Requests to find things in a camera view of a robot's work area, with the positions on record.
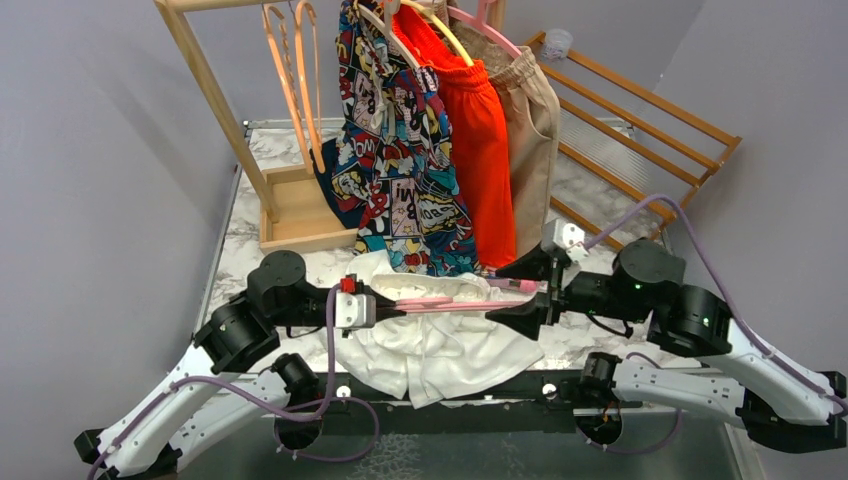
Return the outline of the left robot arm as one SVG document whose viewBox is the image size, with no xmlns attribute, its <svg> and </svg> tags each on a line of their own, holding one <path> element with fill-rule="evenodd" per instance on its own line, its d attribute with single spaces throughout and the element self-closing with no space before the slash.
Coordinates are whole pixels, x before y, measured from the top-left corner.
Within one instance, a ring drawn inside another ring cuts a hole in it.
<svg viewBox="0 0 848 480">
<path fill-rule="evenodd" d="M 347 275 L 311 284 L 304 258 L 266 255 L 243 291 L 218 307 L 178 363 L 130 413 L 74 441 L 91 479 L 155 479 L 183 469 L 254 419 L 274 417 L 283 450 L 302 454 L 322 433 L 338 399 L 336 370 L 317 375 L 297 353 L 281 351 L 295 327 L 329 338 L 399 317 L 399 302 Z"/>
</svg>

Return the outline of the white shorts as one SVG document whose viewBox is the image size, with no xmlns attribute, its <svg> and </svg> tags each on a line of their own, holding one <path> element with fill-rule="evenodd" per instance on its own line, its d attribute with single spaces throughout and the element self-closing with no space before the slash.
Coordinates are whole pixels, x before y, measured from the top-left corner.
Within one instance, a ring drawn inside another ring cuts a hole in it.
<svg viewBox="0 0 848 480">
<path fill-rule="evenodd" d="M 391 299 L 450 297 L 501 301 L 501 291 L 473 274 L 430 277 L 394 271 L 384 252 L 354 258 L 347 273 Z M 335 336 L 335 359 L 356 379 L 416 408 L 482 392 L 542 360 L 541 346 L 481 312 L 426 313 L 381 321 Z"/>
</svg>

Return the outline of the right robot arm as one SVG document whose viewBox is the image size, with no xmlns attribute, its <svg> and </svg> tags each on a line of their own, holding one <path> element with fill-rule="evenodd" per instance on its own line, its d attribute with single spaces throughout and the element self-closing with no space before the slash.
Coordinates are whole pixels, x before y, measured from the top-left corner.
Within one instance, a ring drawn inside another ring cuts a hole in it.
<svg viewBox="0 0 848 480">
<path fill-rule="evenodd" d="M 684 281 L 686 264 L 662 247 L 638 240 L 614 258 L 608 274 L 583 272 L 586 256 L 575 240 L 545 241 L 508 267 L 544 280 L 531 300 L 490 311 L 488 319 L 529 338 L 564 313 L 594 323 L 646 323 L 646 339 L 662 351 L 716 370 L 713 377 L 678 374 L 614 354 L 590 354 L 577 380 L 592 407 L 650 402 L 710 415 L 743 429 L 755 443 L 803 454 L 847 444 L 846 377 L 797 364 L 747 334 L 729 304 Z"/>
</svg>

